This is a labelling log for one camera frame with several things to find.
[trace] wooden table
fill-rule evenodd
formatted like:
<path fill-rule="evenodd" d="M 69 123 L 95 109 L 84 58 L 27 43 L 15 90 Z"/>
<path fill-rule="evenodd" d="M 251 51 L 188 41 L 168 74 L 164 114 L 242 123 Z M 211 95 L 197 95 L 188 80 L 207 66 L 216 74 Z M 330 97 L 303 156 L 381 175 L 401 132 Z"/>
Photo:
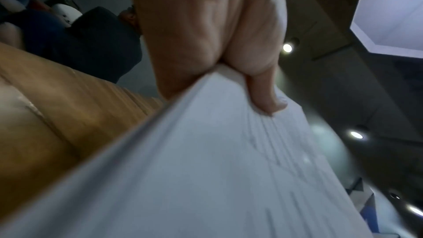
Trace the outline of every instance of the wooden table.
<path fill-rule="evenodd" d="M 0 43 L 0 220 L 161 106 Z"/>

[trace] hand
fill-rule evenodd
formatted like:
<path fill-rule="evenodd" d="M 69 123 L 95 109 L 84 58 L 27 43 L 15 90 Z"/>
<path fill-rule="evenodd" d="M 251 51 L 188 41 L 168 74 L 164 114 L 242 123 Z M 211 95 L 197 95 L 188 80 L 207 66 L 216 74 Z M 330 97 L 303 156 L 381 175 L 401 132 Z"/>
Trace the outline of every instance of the hand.
<path fill-rule="evenodd" d="M 285 0 L 134 0 L 157 86 L 172 98 L 218 62 L 245 74 L 253 103 L 286 107 L 274 75 L 286 31 Z"/>

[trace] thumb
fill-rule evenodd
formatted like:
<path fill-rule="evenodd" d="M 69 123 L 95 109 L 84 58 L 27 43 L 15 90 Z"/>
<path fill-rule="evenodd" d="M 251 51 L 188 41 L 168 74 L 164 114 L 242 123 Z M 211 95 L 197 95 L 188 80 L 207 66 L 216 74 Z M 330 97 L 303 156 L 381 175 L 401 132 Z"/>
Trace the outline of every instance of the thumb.
<path fill-rule="evenodd" d="M 288 105 L 286 102 L 278 100 L 275 94 L 276 68 L 278 68 L 277 64 L 258 75 L 247 76 L 247 87 L 251 101 L 257 108 L 270 115 L 283 110 Z"/>

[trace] paper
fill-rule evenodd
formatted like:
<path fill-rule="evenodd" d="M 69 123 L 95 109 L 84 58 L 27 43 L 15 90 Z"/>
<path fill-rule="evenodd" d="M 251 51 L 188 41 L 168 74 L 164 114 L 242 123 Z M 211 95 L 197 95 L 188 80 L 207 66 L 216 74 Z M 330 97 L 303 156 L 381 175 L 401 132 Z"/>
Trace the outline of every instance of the paper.
<path fill-rule="evenodd" d="M 319 152 L 302 109 L 251 106 L 220 66 L 86 163 L 3 238 L 371 238 Z"/>

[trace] stack of paper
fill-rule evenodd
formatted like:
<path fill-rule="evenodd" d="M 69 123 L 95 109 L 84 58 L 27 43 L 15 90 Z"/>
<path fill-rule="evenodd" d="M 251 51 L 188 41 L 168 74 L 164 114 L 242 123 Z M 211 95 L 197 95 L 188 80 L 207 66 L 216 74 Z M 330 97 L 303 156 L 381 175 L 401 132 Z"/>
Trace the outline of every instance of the stack of paper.
<path fill-rule="evenodd" d="M 3 238 L 371 238 L 301 107 L 273 117 L 219 66 L 86 163 Z"/>

